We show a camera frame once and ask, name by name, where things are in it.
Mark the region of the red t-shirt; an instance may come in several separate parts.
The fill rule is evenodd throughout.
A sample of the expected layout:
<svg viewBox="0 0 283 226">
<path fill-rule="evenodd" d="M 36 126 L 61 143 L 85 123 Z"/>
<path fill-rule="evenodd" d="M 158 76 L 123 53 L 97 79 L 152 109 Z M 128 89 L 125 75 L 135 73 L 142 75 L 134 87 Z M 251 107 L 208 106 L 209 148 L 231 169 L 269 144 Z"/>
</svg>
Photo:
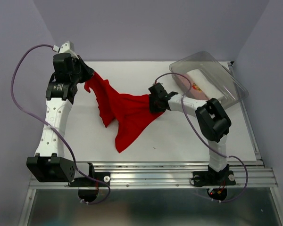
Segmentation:
<svg viewBox="0 0 283 226">
<path fill-rule="evenodd" d="M 118 121 L 115 147 L 119 153 L 128 148 L 155 119 L 163 114 L 150 112 L 149 94 L 134 96 L 118 93 L 108 80 L 102 79 L 96 72 L 85 82 L 84 89 L 89 93 L 94 92 L 99 115 L 105 127 L 108 127 L 113 120 Z"/>
</svg>

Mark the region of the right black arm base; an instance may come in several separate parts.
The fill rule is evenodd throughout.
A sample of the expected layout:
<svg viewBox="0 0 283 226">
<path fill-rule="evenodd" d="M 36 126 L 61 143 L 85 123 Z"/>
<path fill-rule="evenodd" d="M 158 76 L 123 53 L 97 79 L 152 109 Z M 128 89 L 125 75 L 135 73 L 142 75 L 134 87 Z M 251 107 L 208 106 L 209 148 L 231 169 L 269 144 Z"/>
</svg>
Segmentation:
<svg viewBox="0 0 283 226">
<path fill-rule="evenodd" d="M 236 185 L 236 181 L 233 171 L 230 170 L 230 165 L 227 164 L 226 167 L 219 172 L 216 172 L 210 166 L 208 166 L 208 170 L 192 172 L 190 184 L 195 187 L 234 186 Z"/>
</svg>

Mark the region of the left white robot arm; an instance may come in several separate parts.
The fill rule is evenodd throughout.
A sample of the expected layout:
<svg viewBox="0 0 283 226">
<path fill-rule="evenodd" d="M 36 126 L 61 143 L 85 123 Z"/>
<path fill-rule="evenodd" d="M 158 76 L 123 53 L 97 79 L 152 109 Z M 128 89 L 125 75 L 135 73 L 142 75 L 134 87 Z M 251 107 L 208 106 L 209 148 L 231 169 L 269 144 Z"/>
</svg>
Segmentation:
<svg viewBox="0 0 283 226">
<path fill-rule="evenodd" d="M 65 158 L 65 131 L 77 85 L 88 81 L 94 70 L 68 50 L 53 57 L 54 73 L 46 89 L 46 116 L 41 140 L 26 165 L 39 182 L 72 182 L 76 163 Z"/>
</svg>

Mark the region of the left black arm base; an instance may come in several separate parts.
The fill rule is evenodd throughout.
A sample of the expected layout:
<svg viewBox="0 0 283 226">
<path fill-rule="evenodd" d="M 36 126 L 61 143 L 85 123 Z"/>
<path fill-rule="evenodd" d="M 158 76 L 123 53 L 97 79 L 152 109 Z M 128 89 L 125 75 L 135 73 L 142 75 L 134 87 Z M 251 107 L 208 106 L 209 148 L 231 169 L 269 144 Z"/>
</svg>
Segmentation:
<svg viewBox="0 0 283 226">
<path fill-rule="evenodd" d="M 100 172 L 95 170 L 95 167 L 90 162 L 78 163 L 78 169 L 88 177 L 93 178 L 93 180 L 88 179 L 84 175 L 75 171 L 74 180 L 68 183 L 69 187 L 106 187 L 110 185 L 110 172 L 104 171 Z"/>
</svg>

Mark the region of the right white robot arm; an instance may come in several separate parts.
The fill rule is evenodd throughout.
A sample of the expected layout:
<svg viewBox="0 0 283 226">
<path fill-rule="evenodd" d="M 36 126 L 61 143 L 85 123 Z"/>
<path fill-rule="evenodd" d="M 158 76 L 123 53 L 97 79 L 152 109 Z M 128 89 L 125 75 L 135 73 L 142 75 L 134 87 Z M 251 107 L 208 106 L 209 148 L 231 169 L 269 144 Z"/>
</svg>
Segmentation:
<svg viewBox="0 0 283 226">
<path fill-rule="evenodd" d="M 167 93 L 161 83 L 152 85 L 149 91 L 151 113 L 169 110 L 184 113 L 189 123 L 189 116 L 197 119 L 202 136 L 195 134 L 209 149 L 208 180 L 213 184 L 222 181 L 228 165 L 226 141 L 232 122 L 220 102 L 215 98 L 207 101 L 188 98 L 174 91 Z"/>
</svg>

